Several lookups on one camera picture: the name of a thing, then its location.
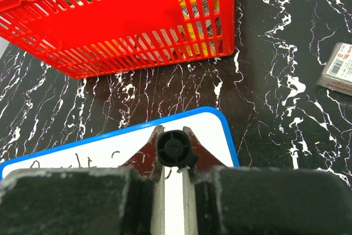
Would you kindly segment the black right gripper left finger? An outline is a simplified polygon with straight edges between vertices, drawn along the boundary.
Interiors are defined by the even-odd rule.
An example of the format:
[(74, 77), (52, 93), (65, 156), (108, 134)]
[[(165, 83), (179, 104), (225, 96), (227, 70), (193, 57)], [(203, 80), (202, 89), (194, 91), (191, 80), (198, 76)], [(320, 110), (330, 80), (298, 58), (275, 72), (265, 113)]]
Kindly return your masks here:
[(117, 168), (18, 169), (1, 181), (1, 234), (164, 234), (164, 169), (154, 127)]

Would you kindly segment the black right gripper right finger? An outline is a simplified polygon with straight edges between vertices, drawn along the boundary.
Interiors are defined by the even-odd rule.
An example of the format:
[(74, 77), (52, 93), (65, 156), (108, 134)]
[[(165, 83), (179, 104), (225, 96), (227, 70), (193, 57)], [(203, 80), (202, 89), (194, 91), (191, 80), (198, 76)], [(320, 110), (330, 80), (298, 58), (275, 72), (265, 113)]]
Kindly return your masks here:
[(335, 174), (227, 167), (183, 131), (199, 157), (183, 173), (186, 234), (351, 234), (351, 190)]

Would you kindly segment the black whiteboard marker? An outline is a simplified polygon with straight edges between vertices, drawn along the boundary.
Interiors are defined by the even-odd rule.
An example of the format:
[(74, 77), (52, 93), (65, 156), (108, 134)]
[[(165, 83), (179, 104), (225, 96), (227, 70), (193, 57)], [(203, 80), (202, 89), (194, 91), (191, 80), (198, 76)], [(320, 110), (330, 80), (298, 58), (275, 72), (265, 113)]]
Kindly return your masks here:
[(178, 173), (192, 169), (199, 159), (189, 136), (182, 130), (161, 133), (157, 137), (155, 149), (158, 161), (166, 167), (177, 167)]

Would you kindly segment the blue framed whiteboard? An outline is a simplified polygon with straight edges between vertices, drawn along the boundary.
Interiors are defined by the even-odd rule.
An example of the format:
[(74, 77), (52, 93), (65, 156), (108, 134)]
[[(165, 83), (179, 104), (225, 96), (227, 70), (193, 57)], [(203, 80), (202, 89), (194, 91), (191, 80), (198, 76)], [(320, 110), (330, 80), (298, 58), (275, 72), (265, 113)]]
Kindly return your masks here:
[[(227, 167), (239, 162), (228, 122), (213, 107), (200, 107), (168, 117), (116, 130), (93, 138), (54, 147), (9, 160), (1, 165), (1, 181), (18, 169), (117, 168), (128, 162), (148, 141), (155, 126), (163, 132), (189, 127), (200, 144)], [(184, 232), (183, 173), (177, 167), (164, 169), (164, 234)]]

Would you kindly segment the pink white eraser box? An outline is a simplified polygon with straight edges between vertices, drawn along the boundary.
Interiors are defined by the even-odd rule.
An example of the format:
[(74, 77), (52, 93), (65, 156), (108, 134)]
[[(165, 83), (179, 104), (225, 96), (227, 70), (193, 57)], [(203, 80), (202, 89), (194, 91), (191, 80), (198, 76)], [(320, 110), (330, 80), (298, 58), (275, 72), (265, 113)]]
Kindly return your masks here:
[(351, 44), (336, 43), (317, 85), (351, 96), (351, 50)]

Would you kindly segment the red plastic shopping basket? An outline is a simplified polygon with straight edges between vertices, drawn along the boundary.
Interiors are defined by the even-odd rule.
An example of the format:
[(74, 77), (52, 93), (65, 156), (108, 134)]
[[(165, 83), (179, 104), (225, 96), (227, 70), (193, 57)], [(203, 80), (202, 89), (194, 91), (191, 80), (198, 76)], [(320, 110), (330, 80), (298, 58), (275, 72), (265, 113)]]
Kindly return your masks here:
[(178, 0), (1, 0), (1, 36), (64, 74), (87, 78), (234, 52), (234, 0), (219, 0), (221, 50), (183, 59)]

